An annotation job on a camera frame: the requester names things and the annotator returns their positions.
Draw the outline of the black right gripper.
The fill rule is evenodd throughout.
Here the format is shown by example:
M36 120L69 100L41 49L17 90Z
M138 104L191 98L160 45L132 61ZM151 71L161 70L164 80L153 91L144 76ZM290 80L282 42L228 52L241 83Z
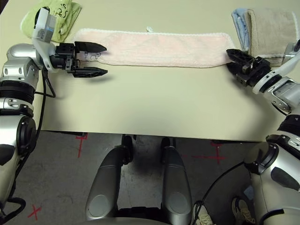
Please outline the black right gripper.
M270 62L261 57L254 58L239 49L227 49L226 53L233 61L227 63L227 69L244 87L254 87L271 71Z

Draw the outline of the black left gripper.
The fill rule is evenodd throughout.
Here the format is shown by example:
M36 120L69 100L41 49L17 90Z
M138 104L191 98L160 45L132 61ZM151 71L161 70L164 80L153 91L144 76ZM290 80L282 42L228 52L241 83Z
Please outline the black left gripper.
M54 55L50 56L50 61L54 68L73 72L75 78L93 78L103 76L108 71L97 67L79 68L80 61L76 55L80 52L101 53L106 50L106 47L93 42L60 43L56 46Z

